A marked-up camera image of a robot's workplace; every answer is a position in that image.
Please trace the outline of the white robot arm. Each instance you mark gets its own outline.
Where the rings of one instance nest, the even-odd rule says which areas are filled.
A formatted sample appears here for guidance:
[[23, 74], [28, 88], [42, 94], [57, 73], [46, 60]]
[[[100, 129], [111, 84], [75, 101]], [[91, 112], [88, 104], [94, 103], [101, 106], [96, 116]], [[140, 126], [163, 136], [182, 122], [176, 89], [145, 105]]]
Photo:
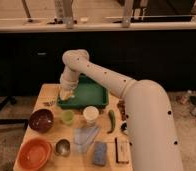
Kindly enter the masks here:
[[64, 52], [62, 61], [61, 98], [84, 74], [124, 101], [133, 171], [184, 171], [171, 103], [160, 84], [96, 65], [84, 49]]

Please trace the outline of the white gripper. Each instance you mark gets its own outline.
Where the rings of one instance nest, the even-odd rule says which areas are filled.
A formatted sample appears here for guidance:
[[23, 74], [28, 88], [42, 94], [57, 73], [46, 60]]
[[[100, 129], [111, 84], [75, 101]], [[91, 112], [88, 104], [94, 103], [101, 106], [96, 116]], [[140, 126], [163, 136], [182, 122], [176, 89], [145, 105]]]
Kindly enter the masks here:
[[76, 89], [76, 87], [77, 84], [75, 82], [69, 82], [63, 80], [60, 83], [60, 91], [59, 91], [60, 99], [63, 101], [68, 100], [73, 95], [73, 92]]

